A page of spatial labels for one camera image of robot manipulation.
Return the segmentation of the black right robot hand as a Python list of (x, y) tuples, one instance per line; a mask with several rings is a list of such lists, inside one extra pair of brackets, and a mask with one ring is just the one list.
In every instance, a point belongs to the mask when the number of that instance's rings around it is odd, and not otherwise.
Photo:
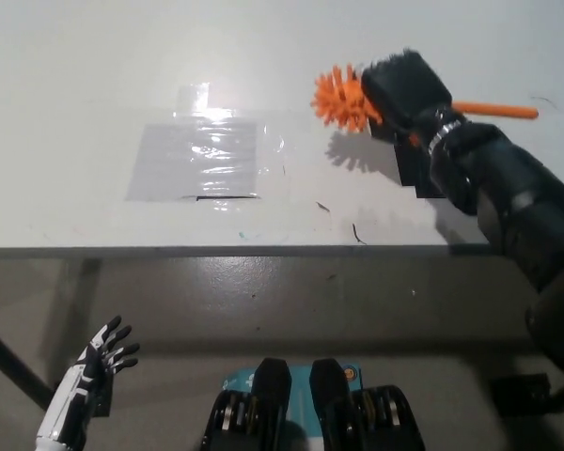
[(361, 75), (366, 98), (400, 138), (433, 148), (436, 136), (466, 119), (452, 107), (452, 96), (422, 55), (412, 49), (367, 66)]

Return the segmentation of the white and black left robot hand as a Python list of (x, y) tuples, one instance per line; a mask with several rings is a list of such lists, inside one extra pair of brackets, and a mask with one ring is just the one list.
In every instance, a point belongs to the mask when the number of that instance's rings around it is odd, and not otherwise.
[(116, 316), (104, 324), (65, 373), (39, 426), (37, 450), (84, 448), (87, 426), (101, 395), (117, 373), (138, 363), (133, 356), (140, 349), (137, 343), (118, 345), (132, 331), (130, 325), (120, 323), (121, 317)]

